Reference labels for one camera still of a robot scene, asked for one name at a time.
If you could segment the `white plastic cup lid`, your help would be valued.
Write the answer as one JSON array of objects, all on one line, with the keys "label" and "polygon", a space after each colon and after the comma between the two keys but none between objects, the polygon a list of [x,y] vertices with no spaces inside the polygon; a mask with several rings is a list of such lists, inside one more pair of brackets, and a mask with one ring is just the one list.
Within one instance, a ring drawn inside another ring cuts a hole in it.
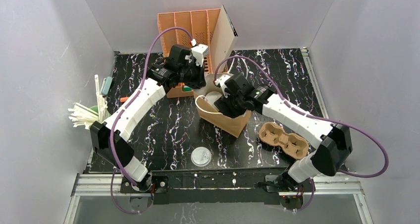
[{"label": "white plastic cup lid", "polygon": [[191,161],[198,167],[207,166],[212,160],[211,152],[206,147],[197,147],[191,153]]}]

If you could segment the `brown paper takeout bag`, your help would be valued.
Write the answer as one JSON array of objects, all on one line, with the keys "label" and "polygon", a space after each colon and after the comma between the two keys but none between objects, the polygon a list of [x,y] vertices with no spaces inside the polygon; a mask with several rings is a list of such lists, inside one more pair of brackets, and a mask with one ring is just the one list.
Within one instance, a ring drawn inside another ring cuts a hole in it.
[{"label": "brown paper takeout bag", "polygon": [[210,71],[205,72],[206,86],[193,90],[193,97],[200,118],[238,138],[251,117],[251,111],[231,105],[224,82],[232,75],[226,71],[225,63],[221,68],[212,63]]}]

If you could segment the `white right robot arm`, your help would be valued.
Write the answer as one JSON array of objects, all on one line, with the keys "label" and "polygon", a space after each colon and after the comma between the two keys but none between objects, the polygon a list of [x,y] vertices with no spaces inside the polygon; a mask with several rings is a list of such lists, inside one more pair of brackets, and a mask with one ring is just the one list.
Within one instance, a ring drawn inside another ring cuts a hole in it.
[{"label": "white right robot arm", "polygon": [[349,126],[314,118],[286,101],[274,86],[255,87],[241,74],[218,75],[213,83],[222,91],[214,105],[223,115],[236,118],[255,111],[292,129],[312,145],[314,152],[296,159],[283,175],[284,181],[297,184],[318,174],[334,176],[351,154]]}]

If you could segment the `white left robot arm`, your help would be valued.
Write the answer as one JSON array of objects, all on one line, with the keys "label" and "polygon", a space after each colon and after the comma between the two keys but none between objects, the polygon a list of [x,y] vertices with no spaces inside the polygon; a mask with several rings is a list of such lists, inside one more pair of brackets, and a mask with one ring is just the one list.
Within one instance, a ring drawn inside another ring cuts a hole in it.
[{"label": "white left robot arm", "polygon": [[90,126],[95,153],[120,169],[133,185],[139,186],[148,174],[127,143],[134,128],[178,84],[191,89],[205,87],[208,54],[209,47],[203,44],[192,48],[172,46],[168,57],[145,69],[145,79],[114,114]]}]

